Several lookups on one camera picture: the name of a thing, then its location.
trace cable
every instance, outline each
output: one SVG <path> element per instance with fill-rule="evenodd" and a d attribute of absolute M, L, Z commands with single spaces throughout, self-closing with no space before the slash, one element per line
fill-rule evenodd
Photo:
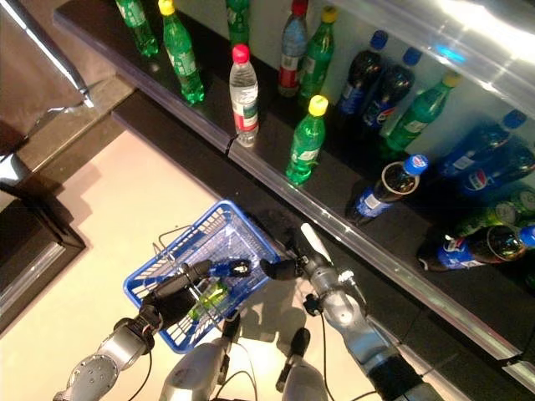
<path fill-rule="evenodd" d="M 145 380 L 143 380 L 143 383 L 140 385 L 140 387 L 137 389 L 137 391 L 134 393 L 134 395 L 130 398 L 128 398 L 128 401 L 132 401 L 137 394 L 140 393 L 140 391 L 143 389 L 143 387 L 146 385 L 147 380 L 149 380 L 150 371 L 152 370 L 152 351 L 149 351 L 149 370 L 147 371 L 147 375 L 145 376 Z"/>
<path fill-rule="evenodd" d="M 375 394 L 377 393 L 375 390 L 374 391 L 369 391 L 368 393 L 364 393 L 364 394 L 361 394 L 359 397 L 357 398 L 353 398 L 351 401 L 357 401 L 358 399 L 362 399 L 364 397 L 368 397 L 369 395 L 371 394 Z"/>
<path fill-rule="evenodd" d="M 252 380 L 252 376 L 249 374 L 249 372 L 247 370 L 238 370 L 237 372 L 235 372 L 230 378 L 228 378 L 227 380 L 225 380 L 225 383 L 223 383 L 221 385 L 221 387 L 219 388 L 219 390 L 217 390 L 217 393 L 216 393 L 216 396 L 214 398 L 212 398 L 211 400 L 214 401 L 217 399 L 217 397 L 219 397 L 219 394 L 221 393 L 221 391 L 225 388 L 225 386 L 227 385 L 228 382 L 230 382 L 232 380 L 232 378 L 234 378 L 235 376 L 237 376 L 238 374 L 240 373 L 245 373 L 249 379 L 251 380 L 251 384 L 252 384 L 252 388 L 254 388 L 254 401 L 258 401 L 258 395 L 257 395 L 257 385 L 254 383 L 254 381 Z"/>
<path fill-rule="evenodd" d="M 321 317 L 321 326 L 324 330 L 324 383 L 329 397 L 334 401 L 334 397 L 331 394 L 331 390 L 329 390 L 329 386 L 327 385 L 327 340 L 325 339 L 325 319 L 324 314 L 322 312 L 319 314 L 319 316 Z"/>

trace black shelf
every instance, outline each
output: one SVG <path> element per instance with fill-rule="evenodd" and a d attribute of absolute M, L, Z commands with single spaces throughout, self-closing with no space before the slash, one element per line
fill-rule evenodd
<path fill-rule="evenodd" d="M 147 14 L 151 26 L 159 32 L 161 19 L 155 11 L 155 2 L 146 3 L 149 3 Z M 205 102 L 191 108 L 179 95 L 179 84 L 165 51 L 160 51 L 152 61 L 142 58 L 114 2 L 73 0 L 56 10 L 55 20 L 104 55 L 126 78 L 215 146 L 223 156 L 228 153 L 228 158 L 248 174 L 494 358 L 512 358 L 526 347 L 535 326 L 535 302 L 531 294 L 499 269 L 484 267 L 434 274 L 418 267 L 414 255 L 432 223 L 428 211 L 417 202 L 396 204 L 362 229 L 352 227 L 343 218 L 355 183 L 356 187 L 364 188 L 374 174 L 365 174 L 362 169 L 343 162 L 344 158 L 335 149 L 336 140 L 326 144 L 318 168 L 303 187 L 296 188 L 288 183 L 283 172 L 293 127 L 303 111 L 292 100 L 276 95 L 277 72 L 265 63 L 252 60 L 261 94 L 261 129 L 257 143 L 246 149 L 232 142 L 234 129 L 227 88 L 231 64 L 228 41 L 181 15 L 192 36 L 206 84 Z"/>

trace floor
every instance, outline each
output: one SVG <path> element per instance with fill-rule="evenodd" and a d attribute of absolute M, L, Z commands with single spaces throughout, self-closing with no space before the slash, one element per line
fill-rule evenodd
<path fill-rule="evenodd" d="M 136 309 L 123 293 L 124 279 L 153 255 L 152 242 L 176 226 L 195 221 L 217 198 L 137 136 L 124 132 L 64 184 L 59 199 L 74 216 L 72 226 L 88 249 L 69 266 L 3 335 L 0 399 L 52 399 L 64 389 L 71 369 L 93 353 L 120 318 L 133 317 Z M 247 313 L 257 312 L 259 327 L 267 322 L 286 324 L 272 313 L 271 300 L 288 297 L 300 311 L 306 282 L 286 287 L 269 283 L 255 294 Z M 305 359 L 323 368 L 321 320 L 307 317 L 312 340 Z M 283 330 L 262 331 L 241 338 L 257 376 L 259 399 L 276 400 L 275 383 L 285 357 L 278 348 Z M 214 330 L 206 340 L 217 336 Z M 335 399 L 352 399 L 372 389 L 341 337 L 327 327 L 329 387 Z M 247 355 L 239 347 L 231 351 L 230 372 L 250 370 Z M 156 400 L 166 375 L 180 355 L 160 337 L 153 350 L 150 378 L 136 400 Z M 104 399 L 126 400 L 143 381 L 148 359 L 142 358 L 123 372 Z M 233 399 L 253 399 L 246 376 L 236 376 L 222 392 Z M 444 393 L 445 399 L 457 399 Z M 378 401 L 371 395 L 366 401 Z"/>

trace green bottle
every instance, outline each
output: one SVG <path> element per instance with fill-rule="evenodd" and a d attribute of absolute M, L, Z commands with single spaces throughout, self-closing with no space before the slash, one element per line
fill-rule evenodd
<path fill-rule="evenodd" d="M 115 0 L 120 15 L 134 35 L 135 46 L 146 57 L 158 54 L 158 43 L 145 18 L 141 0 Z"/>
<path fill-rule="evenodd" d="M 231 48 L 249 43 L 249 0 L 227 0 L 228 34 Z"/>
<path fill-rule="evenodd" d="M 308 42 L 307 55 L 301 69 L 301 88 L 298 102 L 304 107 L 310 98 L 319 94 L 324 85 L 327 69 L 334 52 L 333 23 L 338 17 L 338 10 L 332 6 L 324 7 L 321 25 Z"/>
<path fill-rule="evenodd" d="M 295 129 L 286 176 L 296 185 L 306 181 L 316 165 L 319 149 L 325 140 L 323 116 L 328 105 L 324 96 L 313 96 L 308 106 L 308 115 Z"/>
<path fill-rule="evenodd" d="M 164 45 L 181 82 L 181 92 L 190 104 L 201 102 L 204 87 L 195 64 L 190 34 L 178 19 L 172 0 L 160 0 L 158 6 L 164 17 Z"/>
<path fill-rule="evenodd" d="M 401 152 L 415 140 L 428 124 L 441 115 L 450 91 L 459 84 L 460 80 L 459 74 L 448 71 L 439 84 L 417 96 L 387 137 L 388 147 L 393 151 Z"/>

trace plastic bottle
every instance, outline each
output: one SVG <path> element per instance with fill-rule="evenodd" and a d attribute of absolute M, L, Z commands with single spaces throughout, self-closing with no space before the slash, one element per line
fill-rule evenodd
<path fill-rule="evenodd" d="M 390 67 L 380 80 L 379 87 L 360 119 L 355 133 L 357 140 L 374 138 L 383 124 L 394 113 L 395 106 L 410 92 L 415 82 L 412 67 L 420 61 L 421 52 L 408 48 L 403 56 L 404 65 Z"/>
<path fill-rule="evenodd" d="M 438 248 L 425 244 L 418 251 L 418 260 L 424 270 L 447 272 L 514 261 L 531 246 L 535 246 L 535 226 L 521 230 L 492 226 L 467 237 L 448 239 Z"/>
<path fill-rule="evenodd" d="M 438 165 L 438 173 L 445 178 L 456 177 L 467 169 L 475 169 L 488 162 L 495 150 L 511 138 L 511 131 L 526 121 L 525 114 L 513 110 L 503 117 L 500 124 L 484 124 L 476 127 Z"/>
<path fill-rule="evenodd" d="M 141 0 L 115 0 L 115 2 L 126 26 L 134 35 L 135 46 L 140 53 L 146 57 L 158 54 L 158 43 L 145 18 Z"/>
<path fill-rule="evenodd" d="M 356 226 L 362 225 L 413 193 L 420 184 L 420 174 L 428 164 L 424 155 L 411 155 L 405 161 L 387 165 L 381 179 L 368 187 L 346 212 L 347 219 Z"/>
<path fill-rule="evenodd" d="M 308 0 L 293 0 L 292 15 L 283 30 L 283 52 L 278 73 L 278 92 L 287 98 L 295 96 L 299 90 L 298 69 L 307 52 Z"/>
<path fill-rule="evenodd" d="M 308 115 L 295 129 L 290 162 L 286 169 L 286 176 L 294 184 L 306 181 L 316 165 L 319 150 L 325 140 L 324 114 L 328 105 L 324 96 L 313 96 L 308 106 Z"/>
<path fill-rule="evenodd" d="M 190 34 L 178 19 L 172 0 L 160 0 L 158 6 L 164 18 L 164 45 L 181 83 L 182 95 L 190 104 L 201 102 L 204 87 L 195 64 Z"/>
<path fill-rule="evenodd" d="M 231 47 L 249 43 L 249 0 L 227 0 L 228 34 Z"/>
<path fill-rule="evenodd" d="M 234 46 L 232 60 L 229 83 L 237 141 L 251 146 L 258 133 L 257 75 L 249 62 L 249 48 L 245 44 Z"/>
<path fill-rule="evenodd" d="M 321 13 L 321 24 L 308 42 L 299 90 L 299 103 L 302 106 L 307 105 L 315 94 L 319 94 L 324 85 L 334 52 L 333 23 L 337 18 L 338 10 L 332 6 L 325 6 Z"/>
<path fill-rule="evenodd" d="M 338 102 L 337 128 L 345 126 L 348 119 L 358 113 L 366 94 L 379 78 L 382 70 L 380 51 L 388 41 L 388 33 L 375 31 L 369 48 L 358 53 L 349 67 L 348 81 Z"/>
<path fill-rule="evenodd" d="M 386 138 L 388 147 L 396 152 L 405 150 L 427 125 L 441 115 L 451 90 L 460 81 L 458 73 L 448 71 L 436 86 L 418 95 Z"/>
<path fill-rule="evenodd" d="M 522 144 L 507 144 L 479 169 L 461 177 L 461 193 L 481 195 L 508 182 L 520 180 L 535 170 L 535 155 Z"/>

